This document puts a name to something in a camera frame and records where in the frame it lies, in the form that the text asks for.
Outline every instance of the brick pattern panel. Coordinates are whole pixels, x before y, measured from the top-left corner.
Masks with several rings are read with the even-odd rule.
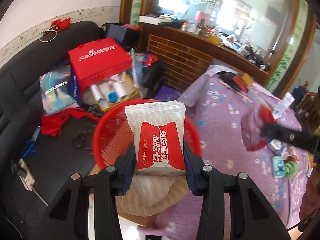
[[[210,65],[213,57],[198,50],[149,35],[148,51],[165,63],[164,82],[186,90]]]

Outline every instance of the wooden cabinet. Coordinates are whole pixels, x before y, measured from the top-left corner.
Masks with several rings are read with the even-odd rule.
[[[146,23],[140,26],[141,51],[149,51],[165,62],[165,82],[179,90],[185,90],[203,74],[214,58],[249,74],[262,86],[268,81],[267,72],[229,48],[179,29]]]

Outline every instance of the red plastic basket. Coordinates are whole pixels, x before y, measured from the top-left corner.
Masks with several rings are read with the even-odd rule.
[[[100,169],[113,165],[116,159],[125,154],[133,133],[124,112],[125,106],[158,102],[154,99],[132,99],[114,106],[99,121],[93,133],[92,148],[95,162]],[[200,140],[191,120],[185,117],[183,140],[189,144],[193,154],[201,155]]]

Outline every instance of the power strip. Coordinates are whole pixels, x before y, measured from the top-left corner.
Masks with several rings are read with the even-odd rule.
[[[26,162],[23,159],[20,159],[19,161],[19,165],[25,169],[25,171],[27,172],[27,176],[25,178],[23,178],[22,176],[20,176],[20,179],[24,185],[24,187],[26,188],[26,190],[32,191],[32,187],[33,184],[36,182],[36,179],[33,177],[33,175],[31,174]]]

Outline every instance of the red label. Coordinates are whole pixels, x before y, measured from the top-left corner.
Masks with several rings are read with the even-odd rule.
[[[164,126],[147,122],[141,125],[137,169],[148,168],[156,162],[169,163],[179,170],[186,169],[175,122]]]

